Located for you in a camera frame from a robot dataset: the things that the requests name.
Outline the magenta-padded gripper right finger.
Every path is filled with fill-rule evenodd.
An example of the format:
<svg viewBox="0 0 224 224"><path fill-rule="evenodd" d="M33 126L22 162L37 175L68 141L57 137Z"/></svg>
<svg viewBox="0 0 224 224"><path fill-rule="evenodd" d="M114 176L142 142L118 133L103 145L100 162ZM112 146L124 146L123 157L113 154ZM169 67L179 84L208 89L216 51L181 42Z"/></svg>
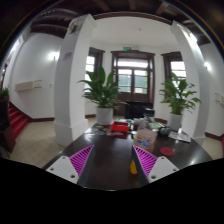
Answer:
<svg viewBox="0 0 224 224"><path fill-rule="evenodd" d="M132 155L141 187L178 171L165 156L156 157L136 145L132 148Z"/></svg>

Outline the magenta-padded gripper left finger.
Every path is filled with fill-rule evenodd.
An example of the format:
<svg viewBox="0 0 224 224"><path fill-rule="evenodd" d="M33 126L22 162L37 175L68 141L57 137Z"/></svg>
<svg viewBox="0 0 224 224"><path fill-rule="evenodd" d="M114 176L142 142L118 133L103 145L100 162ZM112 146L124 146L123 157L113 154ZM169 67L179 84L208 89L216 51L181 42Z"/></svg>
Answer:
<svg viewBox="0 0 224 224"><path fill-rule="evenodd" d="M94 156L94 146L90 145L70 157L61 156L47 168L47 171L74 184L85 187Z"/></svg>

